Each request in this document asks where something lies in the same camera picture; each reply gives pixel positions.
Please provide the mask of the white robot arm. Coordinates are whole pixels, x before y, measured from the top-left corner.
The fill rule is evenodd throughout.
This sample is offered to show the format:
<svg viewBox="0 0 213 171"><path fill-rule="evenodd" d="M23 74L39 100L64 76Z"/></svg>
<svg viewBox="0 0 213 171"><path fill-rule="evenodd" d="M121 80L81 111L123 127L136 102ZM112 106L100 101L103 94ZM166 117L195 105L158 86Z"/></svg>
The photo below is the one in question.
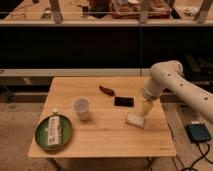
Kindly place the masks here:
<svg viewBox="0 0 213 171"><path fill-rule="evenodd" d="M150 77L144 84L143 97L154 101L169 89L192 109L213 124L213 94L183 78L183 66L177 60L151 66Z"/></svg>

